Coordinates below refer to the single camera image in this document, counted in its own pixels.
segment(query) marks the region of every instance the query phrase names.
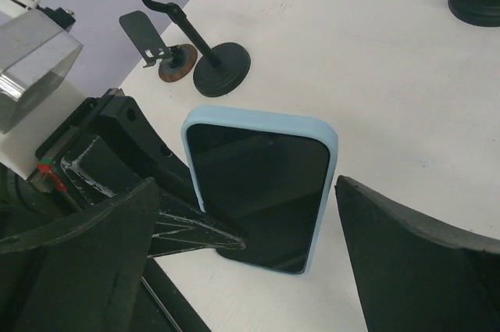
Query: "light blue phone case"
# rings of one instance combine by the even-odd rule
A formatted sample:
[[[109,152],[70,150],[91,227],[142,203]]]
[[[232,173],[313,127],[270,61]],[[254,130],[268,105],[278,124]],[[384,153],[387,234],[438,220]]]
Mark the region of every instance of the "light blue phone case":
[[[198,203],[203,212],[205,212],[205,207],[198,186],[198,180],[196,178],[196,172],[193,167],[193,161],[187,140],[188,128],[198,123],[258,130],[277,134],[288,134],[297,137],[307,137],[323,143],[328,148],[328,151],[330,152],[330,162],[328,164],[327,176],[323,187],[323,195],[321,197],[320,209],[316,220],[316,229],[314,230],[314,234],[312,236],[311,248],[309,249],[305,265],[304,273],[307,273],[311,265],[311,259],[313,257],[320,232],[321,221],[323,219],[325,208],[327,207],[327,199],[334,179],[335,166],[337,165],[338,136],[335,130],[328,123],[312,117],[253,111],[249,109],[227,108],[214,105],[202,105],[193,109],[182,125],[182,141],[184,144],[184,150],[186,151],[189,169],[191,171],[191,178],[193,180],[193,184],[195,185]]]

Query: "screw hole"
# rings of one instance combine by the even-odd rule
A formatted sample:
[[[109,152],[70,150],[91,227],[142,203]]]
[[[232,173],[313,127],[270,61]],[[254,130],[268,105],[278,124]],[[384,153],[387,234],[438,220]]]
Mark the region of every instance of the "screw hole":
[[[132,108],[129,108],[127,110],[127,118],[130,120],[130,121],[135,121],[135,119],[137,119],[137,117],[135,116],[135,111],[132,109]]]
[[[161,145],[159,147],[159,150],[161,151],[162,155],[166,156],[167,158],[172,156],[172,152],[165,145]]]

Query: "tabletop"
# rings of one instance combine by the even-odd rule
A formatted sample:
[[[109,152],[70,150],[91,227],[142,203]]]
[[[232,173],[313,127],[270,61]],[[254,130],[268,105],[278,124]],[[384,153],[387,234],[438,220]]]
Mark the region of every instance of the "tabletop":
[[[500,31],[457,20],[447,0],[191,0],[212,46],[244,45],[245,81],[204,98],[192,75],[165,84],[144,62],[123,82],[185,160],[180,126],[203,104],[314,116],[338,133],[336,175],[500,239]],[[167,44],[188,42],[172,25]],[[218,331],[364,331],[332,189],[311,270],[300,277],[210,250],[159,259]]]

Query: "black screen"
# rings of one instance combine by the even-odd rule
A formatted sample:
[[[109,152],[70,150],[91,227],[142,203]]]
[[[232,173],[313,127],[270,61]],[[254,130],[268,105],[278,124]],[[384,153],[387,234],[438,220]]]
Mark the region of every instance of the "black screen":
[[[248,239],[228,258],[287,273],[304,272],[330,153],[311,138],[196,124],[187,142],[210,215]]]

